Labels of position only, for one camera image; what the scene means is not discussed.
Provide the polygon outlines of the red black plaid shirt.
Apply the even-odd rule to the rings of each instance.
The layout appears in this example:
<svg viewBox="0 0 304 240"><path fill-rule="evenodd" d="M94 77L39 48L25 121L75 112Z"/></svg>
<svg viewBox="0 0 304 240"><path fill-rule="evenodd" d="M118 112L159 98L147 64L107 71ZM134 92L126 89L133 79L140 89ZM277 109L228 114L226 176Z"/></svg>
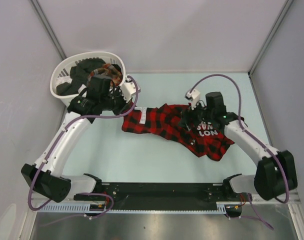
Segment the red black plaid shirt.
<svg viewBox="0 0 304 240"><path fill-rule="evenodd" d="M153 134L168 141L182 144L197 157L207 156L220 161L228 151L232 140L217 131L210 121L201 122L187 130L179 126L182 104L164 104L160 107L135 107L123 117L122 131L134 134Z"/></svg>

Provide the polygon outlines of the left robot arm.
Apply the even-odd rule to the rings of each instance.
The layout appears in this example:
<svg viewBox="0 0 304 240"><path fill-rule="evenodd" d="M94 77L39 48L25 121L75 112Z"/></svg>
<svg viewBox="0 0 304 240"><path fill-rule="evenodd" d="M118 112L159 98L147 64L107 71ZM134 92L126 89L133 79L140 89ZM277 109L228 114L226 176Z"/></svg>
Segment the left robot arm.
<svg viewBox="0 0 304 240"><path fill-rule="evenodd" d="M48 202L60 203L75 195L87 195L92 200L102 196L100 180L90 174L65 176L64 167L77 142L96 119L121 118L133 111L141 88L131 75L120 85L107 77L94 75L78 89L67 108L64 120L54 138L33 163L25 164L21 174L29 185L27 202L32 204L32 195L37 193Z"/></svg>

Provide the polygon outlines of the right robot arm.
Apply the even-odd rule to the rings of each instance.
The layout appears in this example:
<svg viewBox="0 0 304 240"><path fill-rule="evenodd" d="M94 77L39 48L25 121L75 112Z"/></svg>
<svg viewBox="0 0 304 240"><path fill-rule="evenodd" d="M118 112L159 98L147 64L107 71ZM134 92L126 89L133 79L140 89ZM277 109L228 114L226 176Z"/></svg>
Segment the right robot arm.
<svg viewBox="0 0 304 240"><path fill-rule="evenodd" d="M233 141L256 165L254 175L236 174L223 181L222 194L227 200L234 201L241 193L249 193L269 201L297 188L294 156L288 150L280 151L263 143L251 133L236 113L227 111L220 92L207 93L205 106L200 103L198 90L189 90L185 98L190 103L181 115L180 125L189 130L210 122L214 130Z"/></svg>

